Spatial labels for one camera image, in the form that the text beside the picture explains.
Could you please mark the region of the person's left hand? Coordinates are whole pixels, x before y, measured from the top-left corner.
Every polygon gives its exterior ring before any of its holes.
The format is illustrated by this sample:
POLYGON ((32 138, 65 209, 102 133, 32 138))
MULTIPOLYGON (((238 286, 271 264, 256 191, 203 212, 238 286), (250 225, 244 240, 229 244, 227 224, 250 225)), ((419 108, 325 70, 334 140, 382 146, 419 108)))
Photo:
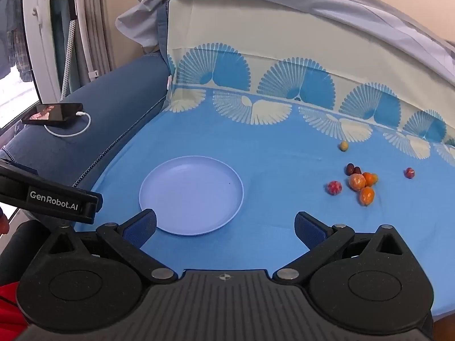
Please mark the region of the person's left hand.
POLYGON ((4 214, 3 210, 0 209, 0 234, 8 234, 9 233, 9 220, 4 214))

